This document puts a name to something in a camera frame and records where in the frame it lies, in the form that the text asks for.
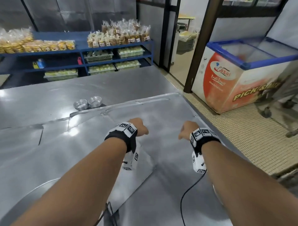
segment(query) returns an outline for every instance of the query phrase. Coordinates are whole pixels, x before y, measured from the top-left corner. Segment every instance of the tiled floor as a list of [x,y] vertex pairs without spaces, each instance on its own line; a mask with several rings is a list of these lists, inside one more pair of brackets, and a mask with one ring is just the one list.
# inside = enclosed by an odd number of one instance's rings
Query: tiled floor
[[[170,74],[165,77],[180,91],[183,86]],[[217,115],[195,94],[185,97],[223,133],[252,163],[268,174],[278,173],[298,163],[298,135],[287,138],[284,117],[273,110],[273,118],[265,119],[250,104]]]

